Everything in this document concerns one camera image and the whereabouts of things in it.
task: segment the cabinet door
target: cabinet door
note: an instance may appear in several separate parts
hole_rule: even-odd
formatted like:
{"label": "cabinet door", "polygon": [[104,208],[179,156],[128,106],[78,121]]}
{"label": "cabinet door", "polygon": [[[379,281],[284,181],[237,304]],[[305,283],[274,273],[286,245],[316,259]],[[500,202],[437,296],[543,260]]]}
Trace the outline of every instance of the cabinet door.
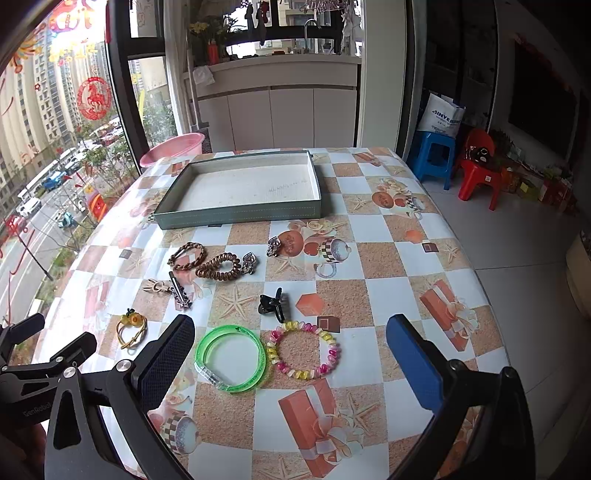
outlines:
{"label": "cabinet door", "polygon": [[216,152],[231,152],[236,150],[228,97],[208,98],[199,101],[199,112],[204,122],[209,122],[209,139],[212,150]]}
{"label": "cabinet door", "polygon": [[236,150],[274,148],[269,90],[228,95]]}
{"label": "cabinet door", "polygon": [[314,147],[352,147],[357,91],[314,89]]}
{"label": "cabinet door", "polygon": [[314,90],[271,90],[271,119],[275,148],[314,145]]}

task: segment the faucet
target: faucet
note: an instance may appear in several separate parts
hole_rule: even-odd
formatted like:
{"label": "faucet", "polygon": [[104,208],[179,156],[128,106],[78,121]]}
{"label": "faucet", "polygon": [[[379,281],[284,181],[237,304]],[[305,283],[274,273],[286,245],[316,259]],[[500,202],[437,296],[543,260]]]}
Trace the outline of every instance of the faucet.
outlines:
{"label": "faucet", "polygon": [[309,53],[310,49],[308,48],[308,25],[310,25],[312,22],[314,22],[314,25],[316,25],[318,28],[320,28],[320,26],[318,25],[318,22],[316,20],[314,20],[313,18],[310,18],[305,24],[304,24],[304,53]]}

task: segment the checkered tablecloth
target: checkered tablecloth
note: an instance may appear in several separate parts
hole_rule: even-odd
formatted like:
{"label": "checkered tablecloth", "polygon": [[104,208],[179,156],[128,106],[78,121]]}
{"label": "checkered tablecloth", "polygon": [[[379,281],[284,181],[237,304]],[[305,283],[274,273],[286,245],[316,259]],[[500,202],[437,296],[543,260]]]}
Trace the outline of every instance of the checkered tablecloth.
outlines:
{"label": "checkered tablecloth", "polygon": [[[227,323],[266,338],[278,323],[273,315],[257,312],[258,296],[274,296],[278,287],[290,298],[288,314],[293,320],[316,321],[304,313],[339,317],[342,329],[335,337],[342,357],[327,381],[337,406],[363,429],[363,448],[337,462],[326,478],[387,478],[431,418],[419,406],[386,345],[388,319],[405,314],[443,355],[459,358],[472,369],[500,371],[507,364],[505,349],[475,272],[408,167],[385,148],[317,148],[311,153],[329,213],[319,220],[162,231],[150,222],[149,214],[192,159],[165,158],[149,168],[105,216],[67,273],[34,361],[47,361],[83,331],[92,332],[98,342],[98,351],[84,364],[84,371],[109,369],[120,359],[133,358],[137,352],[119,348],[118,316],[128,307],[145,315],[145,341],[164,331],[179,313],[174,299],[142,287],[149,278],[168,280],[167,260],[180,245],[199,242],[208,258],[224,251],[240,257],[252,251],[259,261],[255,274],[234,282],[196,278],[194,272],[179,274],[193,297],[191,310],[184,313],[194,321],[196,343],[208,329]],[[202,155],[197,160],[227,155],[232,153]],[[312,246],[305,242],[295,257],[268,258],[268,239],[289,231],[319,240]],[[342,241],[339,259],[322,245],[323,239],[331,238]],[[190,261],[190,253],[181,261]],[[420,299],[440,280],[478,319],[464,351],[454,347]],[[298,334],[288,335],[281,347],[292,365],[311,368],[326,357],[323,342],[319,345]],[[189,473],[200,480],[311,478],[278,405],[278,400],[309,382],[292,380],[271,368],[258,388],[230,395],[198,377],[193,356],[194,349],[161,407],[150,414],[156,427],[168,428],[169,435],[168,419],[179,412],[192,418],[199,434],[183,440],[183,448],[191,453],[179,455]],[[241,361],[239,351],[235,361]],[[105,409],[104,414],[124,464],[138,472],[112,413]],[[464,436],[469,435],[472,420],[465,421],[460,432]],[[181,435],[176,432],[177,443]]]}

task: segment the red chair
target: red chair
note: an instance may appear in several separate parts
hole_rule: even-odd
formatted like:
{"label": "red chair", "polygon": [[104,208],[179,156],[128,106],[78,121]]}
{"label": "red chair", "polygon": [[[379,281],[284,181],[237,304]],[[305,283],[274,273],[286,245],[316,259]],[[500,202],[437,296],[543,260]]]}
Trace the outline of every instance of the red chair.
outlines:
{"label": "red chair", "polygon": [[464,169],[464,180],[457,196],[460,200],[466,201],[470,199],[477,185],[482,183],[490,185],[493,188],[493,193],[489,209],[494,210],[501,191],[501,174],[470,160],[467,154],[470,147],[485,147],[490,152],[491,157],[495,155],[495,143],[492,138],[480,128],[472,129],[466,138],[464,149],[458,159],[460,161],[459,167]]}
{"label": "red chair", "polygon": [[143,168],[151,167],[163,157],[178,157],[180,155],[200,155],[202,152],[203,134],[186,134],[169,138],[166,142],[156,145],[139,161]]}

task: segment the black television screen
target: black television screen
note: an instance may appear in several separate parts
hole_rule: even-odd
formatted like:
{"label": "black television screen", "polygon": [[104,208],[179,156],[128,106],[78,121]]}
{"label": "black television screen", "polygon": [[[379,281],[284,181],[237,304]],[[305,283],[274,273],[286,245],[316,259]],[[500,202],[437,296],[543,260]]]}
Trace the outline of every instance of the black television screen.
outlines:
{"label": "black television screen", "polygon": [[515,79],[509,123],[566,157],[573,131],[574,93],[548,66],[515,42]]}

